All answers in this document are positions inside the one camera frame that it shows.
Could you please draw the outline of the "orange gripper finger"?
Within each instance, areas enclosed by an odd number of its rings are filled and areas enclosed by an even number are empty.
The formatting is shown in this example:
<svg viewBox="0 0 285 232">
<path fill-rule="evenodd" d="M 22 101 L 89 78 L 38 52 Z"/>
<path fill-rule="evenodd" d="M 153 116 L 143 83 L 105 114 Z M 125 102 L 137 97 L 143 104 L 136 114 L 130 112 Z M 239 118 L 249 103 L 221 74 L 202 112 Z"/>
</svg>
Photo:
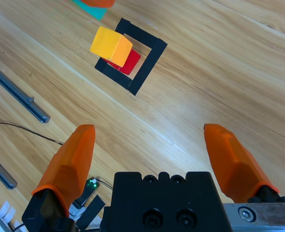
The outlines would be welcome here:
<svg viewBox="0 0 285 232">
<path fill-rule="evenodd" d="M 69 209 L 83 194 L 95 139 L 94 125 L 80 125 L 53 155 L 22 215 L 28 231 L 78 231 Z"/>
<path fill-rule="evenodd" d="M 210 163 L 221 191 L 235 203 L 285 203 L 254 156 L 218 124 L 204 125 Z"/>
<path fill-rule="evenodd" d="M 90 7 L 112 7 L 115 0 L 82 0 L 82 2 Z"/>
</svg>

